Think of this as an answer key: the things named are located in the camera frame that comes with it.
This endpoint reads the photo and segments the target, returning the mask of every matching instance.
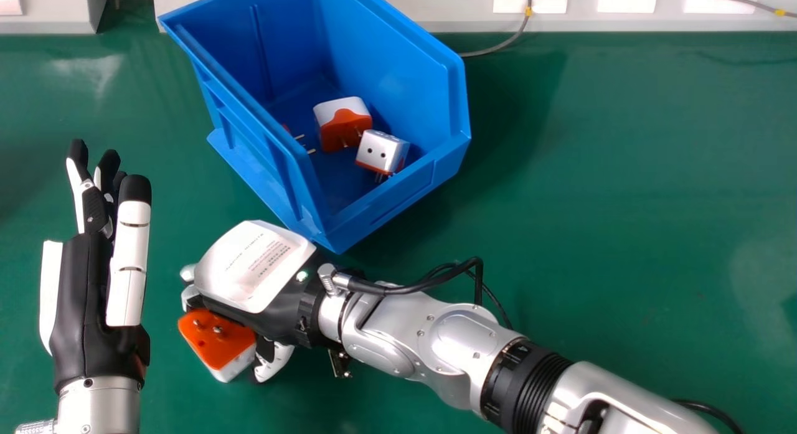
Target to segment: gray cable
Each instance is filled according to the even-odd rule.
[[[532,8],[532,0],[529,0],[527,6],[529,7],[529,9]],[[515,34],[512,34],[512,37],[504,40],[504,42],[501,42],[498,45],[491,46],[490,48],[479,49],[478,51],[469,51],[467,53],[460,53],[459,54],[460,57],[484,56],[484,54],[495,53],[495,51],[500,51],[501,49],[511,45],[513,42],[515,42],[515,40],[517,40],[518,37],[520,37],[523,34],[523,31],[526,30],[526,25],[529,23],[529,19],[532,17],[532,15],[528,10],[524,12],[526,12],[526,16],[523,17],[523,23],[521,23],[521,28],[518,29],[515,32]]]
[[[771,12],[772,14],[779,15],[780,17],[792,17],[792,19],[797,19],[797,13],[795,12],[786,12],[783,9],[778,9],[777,7],[767,6],[763,3],[754,1],[754,0],[729,0],[732,2],[742,2],[745,4],[749,4],[750,6],[756,7],[758,9],[762,9],[762,11]]]

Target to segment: robotic hand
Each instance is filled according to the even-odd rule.
[[[419,381],[448,405],[509,433],[717,434],[679,403],[501,326],[478,304],[481,269],[481,259],[471,258],[438,267],[412,286],[371,283],[327,263],[301,236],[248,221],[183,270],[182,300],[185,309],[250,327],[274,346],[329,349],[338,377],[351,376],[347,363],[354,358]],[[460,273],[475,279],[476,304],[424,294]],[[264,363],[278,370],[283,359],[251,358],[255,371]]]
[[[39,332],[55,362],[58,414],[17,434],[139,431],[150,361],[140,323],[152,193],[146,177],[119,166],[116,151],[106,151],[92,179],[88,148],[72,141],[66,170],[78,234],[45,242],[40,284]]]

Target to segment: green table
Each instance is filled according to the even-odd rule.
[[[275,219],[205,142],[187,57],[123,3],[96,37],[0,39],[0,432],[54,414],[40,250],[74,233],[77,136],[154,184],[143,432],[498,432],[416,383],[362,366],[335,380],[323,351],[264,386],[205,371],[176,329],[177,272],[242,219]],[[797,34],[537,34],[466,66],[460,174],[341,261],[401,283],[481,255],[538,343],[794,432]]]

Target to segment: blue bin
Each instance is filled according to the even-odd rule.
[[[459,169],[465,66],[384,0],[201,0],[161,22],[194,64],[210,144],[285,226],[333,252]],[[356,148],[319,149],[313,106],[348,96],[412,144],[407,167],[381,184],[355,165]]]

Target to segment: orange and white plug adapter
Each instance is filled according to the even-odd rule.
[[[321,133],[321,150],[325,153],[359,146],[362,133],[374,125],[368,107],[359,97],[322,102],[313,107],[313,113]]]
[[[254,361],[253,330],[207,309],[192,309],[180,318],[177,328],[210,373],[222,383],[230,382]]]

